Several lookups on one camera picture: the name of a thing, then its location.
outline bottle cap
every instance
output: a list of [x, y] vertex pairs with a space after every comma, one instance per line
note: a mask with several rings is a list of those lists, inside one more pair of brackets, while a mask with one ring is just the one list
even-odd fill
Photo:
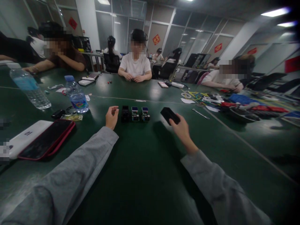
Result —
[[6, 64], [9, 68], [11, 69], [21, 69], [22, 67], [20, 66], [20, 64], [15, 63], [15, 62], [9, 62]]
[[73, 81], [73, 80], [75, 80], [72, 75], [65, 76], [65, 79], [66, 79], [66, 81]]

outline bottle label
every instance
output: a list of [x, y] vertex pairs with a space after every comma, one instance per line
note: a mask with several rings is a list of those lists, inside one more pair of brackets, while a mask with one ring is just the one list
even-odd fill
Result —
[[86, 99], [80, 101], [71, 101], [71, 103], [75, 109], [84, 109], [88, 106]]
[[22, 91], [32, 91], [39, 89], [39, 86], [33, 77], [17, 77], [13, 81]]

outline white t-shirt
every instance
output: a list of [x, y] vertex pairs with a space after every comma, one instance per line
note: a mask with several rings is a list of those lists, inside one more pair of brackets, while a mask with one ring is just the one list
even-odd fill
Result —
[[137, 61], [134, 61], [132, 53], [123, 56], [120, 67], [133, 77], [143, 76], [151, 71], [150, 61], [146, 56], [140, 56]]
[[[119, 59], [122, 58], [122, 55], [117, 50], [113, 49], [112, 52], [113, 52], [114, 55], [119, 56]], [[104, 53], [108, 54], [108, 48], [104, 49]]]
[[234, 78], [237, 77], [237, 74], [220, 74], [220, 70], [211, 71], [206, 77], [203, 79], [201, 83], [205, 83], [208, 81], [212, 81], [219, 84], [232, 84], [234, 86], [240, 83], [239, 79]]
[[30, 43], [30, 46], [36, 51], [39, 57], [46, 58], [44, 56], [44, 41], [38, 39], [37, 37], [32, 37], [32, 39], [33, 41]]

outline electronic components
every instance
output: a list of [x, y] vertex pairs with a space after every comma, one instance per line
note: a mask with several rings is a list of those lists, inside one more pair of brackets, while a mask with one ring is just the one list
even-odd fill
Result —
[[140, 115], [138, 114], [138, 108], [137, 107], [131, 107], [131, 117], [132, 121], [139, 121]]
[[142, 107], [142, 120], [148, 122], [150, 120], [150, 115], [148, 114], [148, 107]]
[[130, 112], [129, 112], [129, 107], [128, 106], [123, 106], [122, 107], [122, 114], [121, 114], [121, 122], [129, 122], [129, 116]]

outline red phone case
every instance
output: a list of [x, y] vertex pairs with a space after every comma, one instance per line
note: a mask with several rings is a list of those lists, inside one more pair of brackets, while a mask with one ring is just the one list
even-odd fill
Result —
[[64, 142], [64, 140], [68, 137], [68, 135], [71, 133], [71, 131], [73, 130], [73, 128], [76, 126], [76, 124], [75, 124], [75, 122], [74, 121], [72, 121], [71, 123], [70, 123], [70, 125], [67, 127], [67, 129], [59, 136], [59, 138], [54, 142], [54, 144], [40, 157], [40, 158], [37, 158], [37, 159], [33, 159], [33, 158], [26, 158], [26, 157], [22, 157], [22, 156], [18, 156], [18, 158], [20, 158], [20, 159], [27, 159], [27, 160], [33, 160], [33, 161], [37, 161], [37, 160], [40, 160], [40, 159], [42, 159], [42, 158], [45, 158], [45, 157], [48, 157], [48, 156], [51, 156], [51, 155], [53, 155], [55, 152], [57, 152], [58, 151], [58, 149], [60, 148], [60, 146], [63, 144], [63, 142]]

